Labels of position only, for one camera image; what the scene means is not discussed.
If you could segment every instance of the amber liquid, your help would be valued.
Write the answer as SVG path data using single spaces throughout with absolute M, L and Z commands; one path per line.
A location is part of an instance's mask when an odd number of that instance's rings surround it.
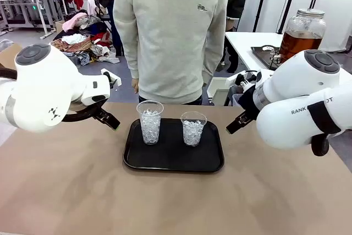
M 309 31 L 285 32 L 280 48 L 281 62 L 285 62 L 301 51 L 318 49 L 322 39 Z

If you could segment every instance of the pile of clothes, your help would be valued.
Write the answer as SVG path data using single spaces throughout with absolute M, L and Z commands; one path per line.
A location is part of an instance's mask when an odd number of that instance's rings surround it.
M 62 51 L 76 65 L 93 61 L 119 62 L 115 58 L 110 32 L 106 24 L 82 9 L 68 14 L 61 31 L 50 43 Z

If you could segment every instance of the jar lid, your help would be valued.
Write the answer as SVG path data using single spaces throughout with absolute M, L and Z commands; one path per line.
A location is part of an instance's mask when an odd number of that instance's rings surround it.
M 297 15 L 303 15 L 306 17 L 323 18 L 325 11 L 313 9 L 313 8 L 300 8 L 297 11 Z

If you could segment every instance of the cup of ice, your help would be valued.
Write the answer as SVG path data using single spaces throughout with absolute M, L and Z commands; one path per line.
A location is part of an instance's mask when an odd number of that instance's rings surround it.
M 159 140 L 161 113 L 164 111 L 164 106 L 157 101 L 147 100 L 137 105 L 137 111 L 144 143 L 156 144 Z
M 197 146 L 207 118 L 199 112 L 186 112 L 181 116 L 183 125 L 183 141 L 189 146 Z

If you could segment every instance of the person in pink shirt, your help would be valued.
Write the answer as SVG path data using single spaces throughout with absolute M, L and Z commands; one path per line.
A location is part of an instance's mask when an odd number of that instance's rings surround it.
M 122 47 L 120 35 L 117 32 L 117 29 L 115 27 L 114 18 L 112 15 L 113 14 L 112 13 L 113 6 L 114 6 L 114 0 L 110 0 L 109 5 L 107 6 L 107 9 L 108 9 L 108 12 L 110 15 L 112 42 L 113 42 L 113 45 L 116 49 L 116 56 L 121 56 L 121 55 L 123 55 L 123 47 Z

